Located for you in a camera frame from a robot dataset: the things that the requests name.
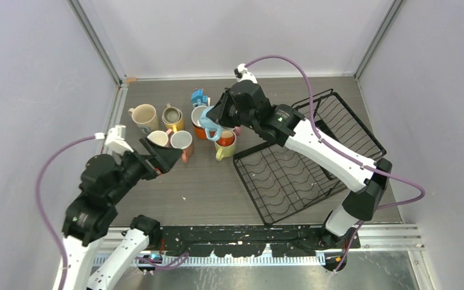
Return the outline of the light pink mug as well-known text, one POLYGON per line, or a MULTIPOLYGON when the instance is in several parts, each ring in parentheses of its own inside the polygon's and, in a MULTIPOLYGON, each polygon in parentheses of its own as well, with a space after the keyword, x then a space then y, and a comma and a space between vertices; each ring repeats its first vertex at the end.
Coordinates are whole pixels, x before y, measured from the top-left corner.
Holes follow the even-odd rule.
POLYGON ((155 130, 152 131, 148 136, 147 139, 156 145, 163 146, 163 147, 171 147, 170 138, 173 134, 172 129, 168 129, 166 131, 162 130, 155 130))

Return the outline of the small beige cup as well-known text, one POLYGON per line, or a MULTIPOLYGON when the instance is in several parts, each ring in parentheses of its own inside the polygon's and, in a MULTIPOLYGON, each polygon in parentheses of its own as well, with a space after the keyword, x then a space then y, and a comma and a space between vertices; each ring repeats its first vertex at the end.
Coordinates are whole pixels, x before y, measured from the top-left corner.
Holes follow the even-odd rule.
POLYGON ((182 112, 172 106, 170 103, 166 104, 166 108, 162 113, 162 120, 165 124, 176 124, 182 119, 182 112))

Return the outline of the lime green mug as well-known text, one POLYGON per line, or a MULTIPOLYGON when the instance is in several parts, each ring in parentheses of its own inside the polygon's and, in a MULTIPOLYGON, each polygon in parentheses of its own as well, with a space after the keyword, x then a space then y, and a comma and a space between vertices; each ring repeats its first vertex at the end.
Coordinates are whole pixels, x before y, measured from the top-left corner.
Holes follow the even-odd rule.
POLYGON ((216 149, 216 154, 215 154, 216 160, 221 161, 224 158, 232 157, 236 151, 236 142, 237 142, 237 136, 236 136, 235 142, 232 145, 227 146, 227 147, 222 147, 215 142, 214 146, 216 149))

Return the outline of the small orange cup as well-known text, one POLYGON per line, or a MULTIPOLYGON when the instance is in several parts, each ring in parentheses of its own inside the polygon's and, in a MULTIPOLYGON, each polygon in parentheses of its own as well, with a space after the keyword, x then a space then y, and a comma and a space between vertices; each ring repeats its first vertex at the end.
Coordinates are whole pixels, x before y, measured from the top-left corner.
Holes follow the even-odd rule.
POLYGON ((235 142, 236 135, 233 131, 223 131, 220 139, 217 140, 217 144, 222 147, 227 147, 235 142))

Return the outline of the light blue faceted mug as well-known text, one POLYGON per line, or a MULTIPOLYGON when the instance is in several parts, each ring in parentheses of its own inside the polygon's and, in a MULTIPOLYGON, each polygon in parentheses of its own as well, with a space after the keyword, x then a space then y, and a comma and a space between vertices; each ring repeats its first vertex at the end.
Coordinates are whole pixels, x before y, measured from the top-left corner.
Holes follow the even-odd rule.
POLYGON ((221 125, 215 123, 211 118, 207 117, 207 114, 214 108, 214 106, 209 106, 202 111, 198 121, 200 127, 204 129, 205 136, 207 140, 216 142, 220 139, 223 132, 221 125))

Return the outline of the cream patterned mug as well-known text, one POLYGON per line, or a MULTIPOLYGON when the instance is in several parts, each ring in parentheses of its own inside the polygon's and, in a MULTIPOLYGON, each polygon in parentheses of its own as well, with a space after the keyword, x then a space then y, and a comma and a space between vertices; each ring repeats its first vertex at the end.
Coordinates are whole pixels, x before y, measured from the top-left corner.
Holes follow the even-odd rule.
POLYGON ((132 121, 138 126, 142 133, 149 135, 160 129, 158 115, 154 106, 150 104, 138 105, 128 110, 132 121))

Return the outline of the yellow mug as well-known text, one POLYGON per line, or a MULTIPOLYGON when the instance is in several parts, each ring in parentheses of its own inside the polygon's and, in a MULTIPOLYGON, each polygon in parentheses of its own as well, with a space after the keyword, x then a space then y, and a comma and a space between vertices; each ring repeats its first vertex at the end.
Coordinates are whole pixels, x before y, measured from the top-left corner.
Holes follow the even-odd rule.
POLYGON ((173 132, 178 132, 178 131, 183 131, 184 130, 184 119, 183 118, 180 118, 176 122, 163 120, 163 123, 164 123, 165 127, 168 130, 172 130, 173 132))

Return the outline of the black wire dish rack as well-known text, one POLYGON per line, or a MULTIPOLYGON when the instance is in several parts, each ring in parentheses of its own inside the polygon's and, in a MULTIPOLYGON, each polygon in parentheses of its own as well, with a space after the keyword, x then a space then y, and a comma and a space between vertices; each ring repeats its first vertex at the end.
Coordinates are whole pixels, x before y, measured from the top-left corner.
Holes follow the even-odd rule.
MULTIPOLYGON (((350 150, 379 161, 387 153, 366 124, 333 89, 292 107, 313 115, 316 127, 350 150)), ((235 153, 233 163, 260 220, 272 225, 347 189, 343 182, 303 154, 264 142, 235 153)))

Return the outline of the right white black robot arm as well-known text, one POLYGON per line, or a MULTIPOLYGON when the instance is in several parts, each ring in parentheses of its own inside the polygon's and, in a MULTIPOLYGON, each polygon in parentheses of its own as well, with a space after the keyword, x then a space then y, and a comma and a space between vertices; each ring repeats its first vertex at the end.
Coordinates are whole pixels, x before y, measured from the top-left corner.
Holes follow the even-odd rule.
POLYGON ((360 221, 369 221, 387 188, 391 162, 358 155, 315 127, 289 105, 273 105, 260 85, 245 80, 225 89, 214 106, 206 109, 199 124, 211 140, 226 128, 247 127, 260 138, 304 155, 336 176, 350 190, 343 203, 324 223, 321 241, 336 248, 347 231, 360 221))

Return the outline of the salmon pink mug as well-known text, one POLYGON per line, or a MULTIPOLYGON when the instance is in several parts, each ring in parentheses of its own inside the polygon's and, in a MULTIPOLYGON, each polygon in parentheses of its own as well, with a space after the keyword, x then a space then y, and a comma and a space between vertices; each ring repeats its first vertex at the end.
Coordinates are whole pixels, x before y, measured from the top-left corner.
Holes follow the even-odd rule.
POLYGON ((173 148, 182 150, 182 160, 188 163, 194 152, 192 134, 186 130, 174 132, 170 139, 173 148))

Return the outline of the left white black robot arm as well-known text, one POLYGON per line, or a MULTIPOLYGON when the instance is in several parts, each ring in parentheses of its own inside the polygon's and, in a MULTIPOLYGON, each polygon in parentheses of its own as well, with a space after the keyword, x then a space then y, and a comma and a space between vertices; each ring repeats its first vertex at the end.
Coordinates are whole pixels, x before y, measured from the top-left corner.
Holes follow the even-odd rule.
POLYGON ((133 218, 121 244, 91 275, 98 249, 118 212, 117 204, 142 180, 168 173, 182 156, 181 149, 141 140, 148 154, 135 151, 122 137, 108 135, 105 146, 119 154, 94 156, 81 174, 81 193, 66 209, 62 227, 63 251, 54 287, 56 289, 112 289, 134 258, 161 242, 160 222, 139 215, 133 218))

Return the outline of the orange mug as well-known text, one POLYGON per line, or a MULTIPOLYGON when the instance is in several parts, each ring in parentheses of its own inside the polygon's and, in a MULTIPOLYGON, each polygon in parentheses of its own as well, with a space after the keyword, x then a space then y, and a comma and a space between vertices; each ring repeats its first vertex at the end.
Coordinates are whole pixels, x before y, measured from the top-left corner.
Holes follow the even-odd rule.
POLYGON ((194 129, 195 135, 196 135, 196 137, 198 139, 200 139, 200 140, 206 140, 207 139, 204 128, 199 127, 199 126, 193 126, 193 129, 194 129))

